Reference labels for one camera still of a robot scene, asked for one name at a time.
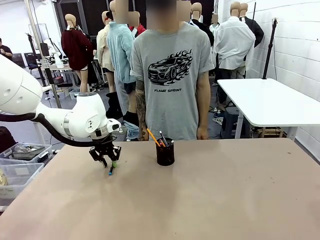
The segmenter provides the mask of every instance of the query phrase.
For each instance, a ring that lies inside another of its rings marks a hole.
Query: black chair
[[[25,53],[24,57],[25,57],[27,65],[28,65],[28,68],[30,70],[30,74],[32,75],[32,70],[38,68],[37,58],[34,56],[34,54],[32,52]]]
[[[22,58],[22,54],[21,53],[14,53],[12,55],[12,61],[17,64],[18,66],[20,66],[21,68],[26,68],[25,66],[25,62],[24,59]]]

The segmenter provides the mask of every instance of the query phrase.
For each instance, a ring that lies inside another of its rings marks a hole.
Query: person in black shirt
[[[7,59],[12,61],[12,51],[10,50],[9,47],[2,45],[2,39],[0,38],[0,51],[1,55],[5,56]]]

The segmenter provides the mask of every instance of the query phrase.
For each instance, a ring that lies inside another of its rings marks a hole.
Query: black bag
[[[11,132],[5,126],[0,126],[0,153],[11,148],[16,143]]]

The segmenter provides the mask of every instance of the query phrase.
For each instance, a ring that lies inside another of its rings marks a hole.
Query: white brick wall
[[[219,2],[220,22],[230,17],[234,0]],[[267,77],[320,101],[320,1],[319,0],[244,0],[248,3],[247,17],[264,31],[264,39],[255,48],[253,70],[247,78],[261,78],[264,72],[268,45],[272,31],[272,18],[278,18],[275,29],[274,50],[271,52]],[[279,102],[275,108],[285,108]],[[297,140],[320,160],[320,127],[298,129]]]

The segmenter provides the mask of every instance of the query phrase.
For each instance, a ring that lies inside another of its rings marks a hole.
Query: black mesh pen cup
[[[156,147],[156,162],[160,165],[160,166],[170,166],[172,164],[174,164],[175,162],[175,149],[174,146],[175,144],[172,143],[172,139],[166,137],[165,140],[168,143],[168,146],[164,147],[161,145],[158,146],[157,144],[155,144]]]

